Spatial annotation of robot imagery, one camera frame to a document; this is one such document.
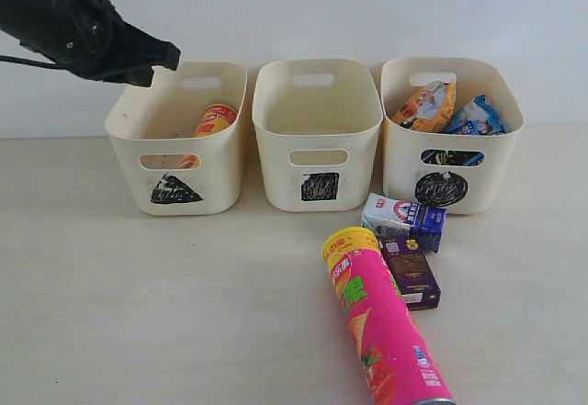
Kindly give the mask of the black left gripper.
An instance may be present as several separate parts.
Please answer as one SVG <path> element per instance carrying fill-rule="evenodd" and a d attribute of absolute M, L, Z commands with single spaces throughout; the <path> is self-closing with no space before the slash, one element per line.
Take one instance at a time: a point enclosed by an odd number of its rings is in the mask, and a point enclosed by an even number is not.
<path fill-rule="evenodd" d="M 181 51 L 124 23 L 108 0 L 1 0 L 1 31 L 44 62 L 2 62 L 68 71 L 84 79 L 150 87 L 154 66 L 175 71 Z"/>

